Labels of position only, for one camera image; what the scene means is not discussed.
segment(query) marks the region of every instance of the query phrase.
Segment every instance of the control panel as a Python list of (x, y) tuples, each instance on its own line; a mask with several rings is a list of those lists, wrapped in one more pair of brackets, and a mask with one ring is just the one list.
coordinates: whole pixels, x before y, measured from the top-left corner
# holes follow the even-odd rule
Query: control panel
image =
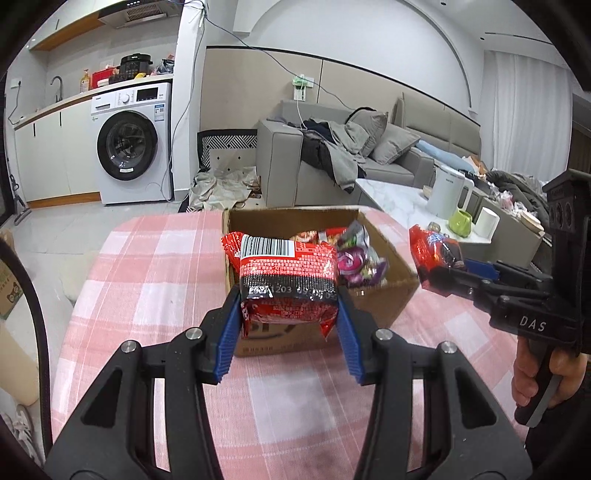
[(91, 114), (133, 105), (162, 103), (167, 100), (169, 88), (169, 83), (159, 83), (105, 92), (92, 98)]

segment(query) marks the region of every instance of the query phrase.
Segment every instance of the human hand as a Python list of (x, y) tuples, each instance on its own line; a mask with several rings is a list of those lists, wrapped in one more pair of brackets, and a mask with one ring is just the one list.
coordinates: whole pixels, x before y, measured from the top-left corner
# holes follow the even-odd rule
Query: human hand
[[(550, 371), (555, 375), (562, 375), (563, 379), (550, 400), (548, 408), (568, 400), (580, 388), (587, 369), (588, 355), (581, 353), (575, 357), (571, 352), (557, 348), (550, 357)], [(517, 339), (517, 357), (513, 364), (513, 380), (511, 391), (513, 399), (520, 407), (525, 407), (530, 399), (538, 393), (535, 376), (540, 369), (538, 359), (530, 352), (526, 338)]]

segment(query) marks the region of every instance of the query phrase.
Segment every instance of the electric kettle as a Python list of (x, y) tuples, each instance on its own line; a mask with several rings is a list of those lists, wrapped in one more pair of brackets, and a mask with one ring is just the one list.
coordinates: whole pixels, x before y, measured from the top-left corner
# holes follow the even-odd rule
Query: electric kettle
[(468, 207), (474, 182), (447, 165), (437, 165), (435, 185), (427, 202), (427, 210), (439, 218), (448, 220), (457, 209), (464, 186), (468, 187), (468, 193), (462, 210)]

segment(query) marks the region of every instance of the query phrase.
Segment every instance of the blue pillow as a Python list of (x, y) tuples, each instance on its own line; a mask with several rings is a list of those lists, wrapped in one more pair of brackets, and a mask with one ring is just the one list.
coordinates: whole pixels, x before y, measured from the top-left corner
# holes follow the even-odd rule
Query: blue pillow
[(445, 163), (448, 167), (455, 168), (456, 170), (466, 170), (477, 173), (474, 171), (474, 167), (470, 165), (466, 160), (462, 160), (453, 153), (446, 152), (441, 148), (437, 148), (424, 140), (419, 140), (416, 147), (421, 151), (429, 155), (430, 157), (439, 160), (441, 163)]

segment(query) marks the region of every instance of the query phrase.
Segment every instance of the faucet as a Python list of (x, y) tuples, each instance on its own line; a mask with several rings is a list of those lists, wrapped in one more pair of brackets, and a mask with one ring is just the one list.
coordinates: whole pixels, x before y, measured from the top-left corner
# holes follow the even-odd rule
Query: faucet
[(55, 79), (58, 79), (60, 81), (60, 96), (59, 96), (59, 98), (56, 95), (56, 103), (57, 103), (57, 102), (61, 102), (64, 99), (64, 97), (63, 97), (63, 93), (64, 93), (64, 82), (62, 81), (62, 79), (61, 79), (61, 77), (59, 75), (56, 75), (56, 76), (54, 76), (51, 79), (51, 83), (49, 85), (53, 85), (53, 81)]

